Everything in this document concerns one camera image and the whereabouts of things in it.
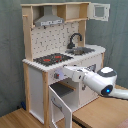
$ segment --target handle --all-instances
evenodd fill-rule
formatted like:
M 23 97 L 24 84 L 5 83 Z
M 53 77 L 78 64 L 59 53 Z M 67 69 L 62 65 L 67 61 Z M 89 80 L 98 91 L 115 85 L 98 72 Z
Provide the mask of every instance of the handle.
M 52 103 L 56 106 L 56 107 L 58 107 L 61 111 L 62 111 L 62 106 L 60 105 L 60 104 L 57 104 L 56 103 L 56 101 L 55 101 L 55 98 L 52 96 L 52 98 L 51 98 L 51 101 L 52 101 Z

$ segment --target shelf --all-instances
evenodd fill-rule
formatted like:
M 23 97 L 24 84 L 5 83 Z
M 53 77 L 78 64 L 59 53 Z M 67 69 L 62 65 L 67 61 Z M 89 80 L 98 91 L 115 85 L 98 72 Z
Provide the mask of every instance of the shelf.
M 68 23 L 68 22 L 74 22 L 74 21 L 82 21 L 82 20 L 87 20 L 88 18 L 75 18 L 75 19 L 69 19 L 69 20 L 66 20 L 65 23 Z
M 54 83 L 50 85 L 50 87 L 57 93 L 59 97 L 63 97 L 64 95 L 67 95 L 75 90 L 62 83 Z

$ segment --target backsplash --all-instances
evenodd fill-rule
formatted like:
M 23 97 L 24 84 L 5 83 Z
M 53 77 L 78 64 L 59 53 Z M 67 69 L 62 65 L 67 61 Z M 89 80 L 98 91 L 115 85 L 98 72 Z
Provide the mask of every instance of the backsplash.
M 33 58 L 66 50 L 72 34 L 78 33 L 78 27 L 79 22 L 35 27 L 31 32 Z M 73 43 L 78 46 L 77 35 Z

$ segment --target wooden toy kitchen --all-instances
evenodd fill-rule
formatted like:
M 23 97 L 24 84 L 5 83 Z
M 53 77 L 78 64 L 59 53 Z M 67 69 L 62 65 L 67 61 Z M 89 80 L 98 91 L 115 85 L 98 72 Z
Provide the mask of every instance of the wooden toy kitchen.
M 105 48 L 85 44 L 86 21 L 108 21 L 109 4 L 90 2 L 22 4 L 25 56 L 26 110 L 44 127 L 57 128 L 65 118 L 72 128 L 72 113 L 93 102 L 98 94 L 74 82 L 63 67 L 103 67 Z M 102 9 L 103 16 L 97 16 Z

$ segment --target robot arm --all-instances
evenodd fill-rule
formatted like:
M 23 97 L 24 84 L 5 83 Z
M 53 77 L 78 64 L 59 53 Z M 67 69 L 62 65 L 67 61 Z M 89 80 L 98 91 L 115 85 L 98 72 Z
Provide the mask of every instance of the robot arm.
M 94 73 L 85 67 L 64 66 L 63 73 L 74 82 L 83 82 L 83 84 L 101 96 L 128 100 L 127 90 L 115 88 L 117 74 L 109 67 Z

